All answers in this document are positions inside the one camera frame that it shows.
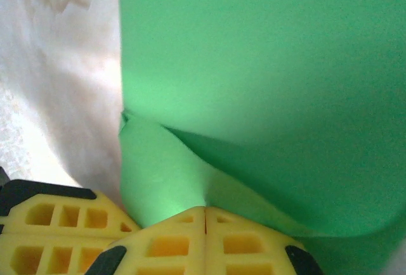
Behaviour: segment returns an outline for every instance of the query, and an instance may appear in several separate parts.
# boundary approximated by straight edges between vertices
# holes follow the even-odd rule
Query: green paper
[[[319,235],[202,161],[159,124],[128,113],[125,121],[120,133],[125,148],[121,193],[129,214],[142,227],[188,208],[217,206],[289,235]]]
[[[331,274],[377,271],[406,232],[399,220],[406,208],[406,1],[120,0],[120,6],[124,105],[166,126],[194,152],[173,155],[171,166],[199,172],[194,165],[208,163],[251,189],[262,207],[269,204],[277,211],[272,217],[290,219],[285,231],[300,224],[309,236],[335,238],[320,241],[322,265],[341,272]],[[158,141],[148,153],[135,144],[144,131],[137,128],[128,122],[121,133],[130,213],[147,224],[211,204],[205,175],[174,176],[181,205],[178,195],[149,187],[163,173],[136,176],[159,158]],[[163,153],[168,160],[172,154]],[[136,183],[147,187],[138,197],[146,206],[160,198],[153,215],[133,205]],[[218,202],[236,214],[248,209]],[[266,219],[264,210],[249,217],[284,223]],[[333,240],[341,248],[329,256]],[[362,246],[349,248],[353,241]],[[335,255],[340,267],[333,266]],[[370,267],[367,257],[374,259]]]

